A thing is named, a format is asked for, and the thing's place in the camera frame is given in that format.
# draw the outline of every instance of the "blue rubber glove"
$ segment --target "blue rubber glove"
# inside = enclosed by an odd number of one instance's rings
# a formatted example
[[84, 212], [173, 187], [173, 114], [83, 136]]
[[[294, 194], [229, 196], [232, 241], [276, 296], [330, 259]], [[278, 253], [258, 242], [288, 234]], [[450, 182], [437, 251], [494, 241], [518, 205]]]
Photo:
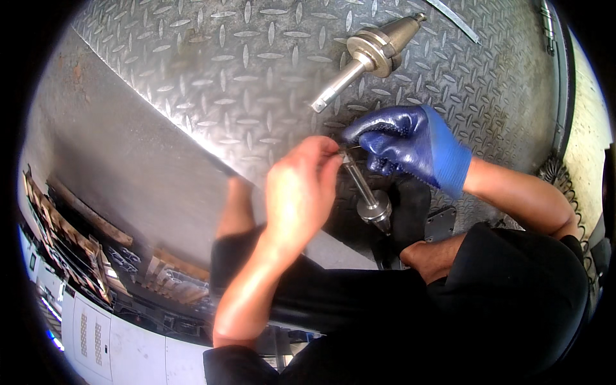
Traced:
[[368, 169], [382, 175], [408, 172], [459, 198], [471, 151], [459, 144], [430, 106], [387, 107], [355, 120], [343, 139], [368, 151]]

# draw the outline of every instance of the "steel floor plate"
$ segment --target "steel floor plate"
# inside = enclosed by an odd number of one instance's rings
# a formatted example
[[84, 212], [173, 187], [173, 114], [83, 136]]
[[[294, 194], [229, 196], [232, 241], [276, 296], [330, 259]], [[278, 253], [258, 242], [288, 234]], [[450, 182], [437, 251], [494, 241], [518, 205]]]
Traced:
[[[481, 45], [422, 0], [93, 0], [73, 28], [161, 114], [257, 185], [304, 137], [337, 139], [367, 111], [419, 103], [439, 111], [473, 154], [534, 171], [548, 156], [556, 115], [539, 15], [526, 0], [448, 6]], [[366, 74], [323, 113], [310, 109], [307, 102], [349, 60], [347, 37], [419, 11], [428, 20], [392, 76]], [[391, 184], [366, 177], [373, 188]], [[341, 174], [326, 231], [369, 254], [371, 229], [356, 215], [356, 201]], [[434, 192], [433, 208], [448, 204], [458, 210], [455, 233], [500, 216], [470, 195], [451, 201]]]

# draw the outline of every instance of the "concrete floor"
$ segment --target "concrete floor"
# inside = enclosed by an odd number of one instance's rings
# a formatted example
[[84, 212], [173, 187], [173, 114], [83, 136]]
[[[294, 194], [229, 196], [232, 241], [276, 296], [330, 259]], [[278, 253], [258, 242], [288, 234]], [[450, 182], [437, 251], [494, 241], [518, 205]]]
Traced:
[[[226, 177], [73, 30], [41, 78], [27, 129], [21, 166], [31, 166], [43, 192], [48, 175], [55, 173], [94, 211], [135, 238], [134, 251], [145, 266], [152, 249], [162, 246], [209, 267]], [[23, 191], [19, 195], [25, 212]], [[254, 202], [257, 219], [263, 220], [258, 191]], [[323, 232], [308, 255], [326, 268], [376, 268]]]

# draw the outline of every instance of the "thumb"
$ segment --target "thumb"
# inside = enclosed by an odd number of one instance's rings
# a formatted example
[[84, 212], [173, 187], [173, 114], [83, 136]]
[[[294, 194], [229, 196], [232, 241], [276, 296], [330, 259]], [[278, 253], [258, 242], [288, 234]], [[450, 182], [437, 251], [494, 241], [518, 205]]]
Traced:
[[359, 138], [362, 148], [379, 158], [398, 163], [399, 158], [413, 151], [409, 139], [391, 136], [378, 131], [366, 132]]
[[342, 165], [342, 157], [335, 154], [332, 155], [321, 168], [319, 182], [321, 184], [322, 193], [336, 195], [336, 177], [338, 176], [340, 165]]

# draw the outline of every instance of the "hand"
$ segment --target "hand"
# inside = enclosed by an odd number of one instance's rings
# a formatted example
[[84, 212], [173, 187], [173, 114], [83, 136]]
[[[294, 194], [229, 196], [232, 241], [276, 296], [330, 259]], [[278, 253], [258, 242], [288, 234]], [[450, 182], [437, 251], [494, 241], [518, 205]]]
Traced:
[[267, 175], [265, 200], [270, 239], [297, 256], [330, 216], [342, 157], [325, 136], [306, 138]]
[[430, 106], [382, 108], [355, 120], [342, 137], [370, 152], [372, 171], [408, 172], [453, 198], [462, 193], [471, 151]]

